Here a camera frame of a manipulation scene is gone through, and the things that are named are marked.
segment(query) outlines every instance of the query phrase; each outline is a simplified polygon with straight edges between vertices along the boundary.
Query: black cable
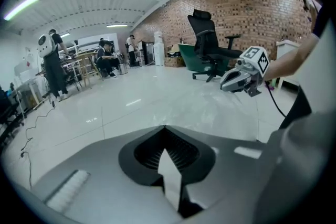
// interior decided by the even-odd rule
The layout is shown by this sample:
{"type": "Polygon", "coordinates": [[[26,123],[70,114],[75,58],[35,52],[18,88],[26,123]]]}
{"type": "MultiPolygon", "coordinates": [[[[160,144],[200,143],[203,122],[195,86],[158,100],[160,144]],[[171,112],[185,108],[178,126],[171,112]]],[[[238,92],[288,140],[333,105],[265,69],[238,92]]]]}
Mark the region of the black cable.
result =
{"type": "Polygon", "coordinates": [[[272,93],[271,93],[271,89],[269,88],[267,82],[265,82],[265,85],[266,85],[266,87],[267,87],[267,89],[268,89],[268,91],[269,91],[269,94],[270,94],[271,97],[272,97],[272,100],[273,100],[275,106],[277,107],[277,109],[279,110],[279,112],[281,113],[281,115],[284,116],[284,117],[286,117],[285,114],[283,114],[283,112],[279,109],[277,103],[275,102],[275,100],[274,100],[274,98],[273,98],[273,95],[272,95],[272,93]]]}
{"type": "Polygon", "coordinates": [[[21,158],[23,158],[23,154],[24,153],[27,153],[27,155],[28,155],[28,160],[29,160],[29,186],[30,186],[30,189],[32,188],[31,186],[31,184],[32,184],[32,181],[31,181],[31,171],[32,171],[32,162],[31,162],[31,160],[30,160],[30,155],[29,155],[29,152],[27,152],[27,151],[23,151],[23,152],[21,152],[21,158]]]}
{"type": "MultiPolygon", "coordinates": [[[[144,67],[146,67],[146,66],[150,66],[152,63],[154,63],[155,62],[155,60],[154,61],[152,61],[152,62],[150,62],[150,63],[148,63],[147,65],[144,65],[144,67]]],[[[138,66],[138,67],[130,67],[130,69],[137,69],[137,68],[139,68],[139,67],[142,67],[142,66],[138,66]]]]}
{"type": "Polygon", "coordinates": [[[31,137],[31,138],[28,138],[28,136],[27,136],[27,131],[30,130],[30,129],[35,129],[35,128],[36,128],[36,124],[37,124],[37,119],[38,119],[38,118],[45,118],[45,117],[47,117],[48,114],[50,113],[50,111],[51,111],[51,110],[54,110],[54,109],[55,109],[55,107],[53,107],[52,109],[50,109],[50,110],[48,111],[47,115],[45,115],[45,116],[37,116],[37,117],[36,117],[36,120],[35,120],[35,126],[34,126],[34,127],[29,127],[29,128],[26,129],[26,133],[25,133],[25,134],[26,134],[27,142],[26,142],[25,146],[24,146],[23,148],[21,148],[21,151],[23,151],[23,150],[26,148],[28,142],[31,141],[31,140],[33,139],[32,137],[31,137]]]}

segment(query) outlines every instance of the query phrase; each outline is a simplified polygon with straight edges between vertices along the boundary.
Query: black office chair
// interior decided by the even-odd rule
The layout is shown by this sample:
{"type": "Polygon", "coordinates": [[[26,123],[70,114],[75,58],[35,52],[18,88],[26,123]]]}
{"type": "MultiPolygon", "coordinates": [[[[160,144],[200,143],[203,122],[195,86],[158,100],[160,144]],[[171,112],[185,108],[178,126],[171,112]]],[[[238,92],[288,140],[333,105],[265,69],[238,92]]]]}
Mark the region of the black office chair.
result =
{"type": "Polygon", "coordinates": [[[193,15],[188,15],[188,20],[197,39],[194,49],[195,53],[204,61],[203,63],[210,63],[212,65],[210,70],[193,73],[193,79],[196,79],[196,75],[206,74],[209,76],[206,82],[209,82],[215,76],[222,76],[223,74],[218,70],[218,64],[223,62],[223,60],[239,58],[243,53],[240,50],[231,49],[233,40],[241,37],[241,35],[225,37],[229,39],[228,48],[219,48],[215,24],[211,20],[209,12],[194,9],[193,15]]]}

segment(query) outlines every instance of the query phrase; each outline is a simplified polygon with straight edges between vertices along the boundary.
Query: seated person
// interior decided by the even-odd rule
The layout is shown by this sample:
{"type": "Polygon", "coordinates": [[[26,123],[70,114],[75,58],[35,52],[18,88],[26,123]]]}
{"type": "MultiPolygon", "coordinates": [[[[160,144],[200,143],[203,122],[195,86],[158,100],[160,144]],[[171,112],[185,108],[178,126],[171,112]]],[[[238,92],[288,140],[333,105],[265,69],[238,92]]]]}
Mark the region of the seated person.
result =
{"type": "Polygon", "coordinates": [[[9,101],[6,92],[0,86],[0,115],[4,113],[11,105],[12,104],[9,101]]]}
{"type": "Polygon", "coordinates": [[[120,63],[117,55],[111,53],[111,47],[112,43],[104,40],[104,46],[99,49],[97,53],[97,66],[101,70],[106,69],[106,72],[110,75],[110,77],[116,78],[117,75],[112,72],[112,67],[119,69],[118,65],[120,63]]]}

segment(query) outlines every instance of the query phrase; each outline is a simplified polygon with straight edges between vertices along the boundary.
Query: white floor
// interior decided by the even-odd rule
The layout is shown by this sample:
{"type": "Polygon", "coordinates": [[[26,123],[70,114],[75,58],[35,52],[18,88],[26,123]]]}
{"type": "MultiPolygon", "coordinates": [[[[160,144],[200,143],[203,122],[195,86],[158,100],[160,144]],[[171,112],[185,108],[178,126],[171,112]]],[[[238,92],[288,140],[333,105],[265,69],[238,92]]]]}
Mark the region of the white floor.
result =
{"type": "MultiPolygon", "coordinates": [[[[170,124],[196,131],[242,140],[267,142],[283,120],[266,88],[251,98],[246,93],[225,93],[219,79],[205,83],[206,76],[193,80],[185,68],[141,67],[116,79],[92,79],[92,88],[77,92],[60,103],[37,127],[27,131],[33,139],[26,151],[31,160],[32,184],[83,147],[103,139],[145,127],[170,124]]],[[[287,114],[296,94],[274,91],[287,114]]],[[[9,177],[29,189],[27,154],[20,158],[26,143],[25,130],[46,115],[49,102],[30,113],[24,127],[2,155],[9,177]]]]}

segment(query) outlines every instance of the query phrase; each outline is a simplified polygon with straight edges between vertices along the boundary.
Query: chair armrest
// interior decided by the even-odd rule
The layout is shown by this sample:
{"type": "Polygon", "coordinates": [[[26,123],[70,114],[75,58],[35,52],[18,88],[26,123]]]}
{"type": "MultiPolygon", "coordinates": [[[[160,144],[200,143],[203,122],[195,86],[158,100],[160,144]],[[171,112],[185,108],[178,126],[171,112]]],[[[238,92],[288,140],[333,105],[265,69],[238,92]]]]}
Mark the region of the chair armrest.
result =
{"type": "Polygon", "coordinates": [[[215,32],[215,30],[211,30],[211,29],[209,29],[209,30],[204,30],[204,31],[202,31],[202,32],[199,32],[199,33],[196,35],[196,37],[199,37],[199,36],[202,36],[202,35],[211,34],[211,33],[214,33],[214,32],[215,32]]]}
{"type": "Polygon", "coordinates": [[[228,50],[231,50],[231,48],[232,48],[232,44],[233,44],[233,40],[235,39],[235,38],[238,38],[238,37],[241,37],[242,35],[241,34],[239,34],[239,35],[233,35],[233,36],[227,36],[227,37],[225,37],[225,38],[228,38],[229,39],[229,46],[227,47],[227,49],[228,50]]]}
{"type": "Polygon", "coordinates": [[[225,38],[228,38],[228,39],[234,39],[234,38],[238,38],[238,37],[241,37],[242,35],[239,34],[239,35],[233,35],[233,36],[227,36],[225,38]]]}

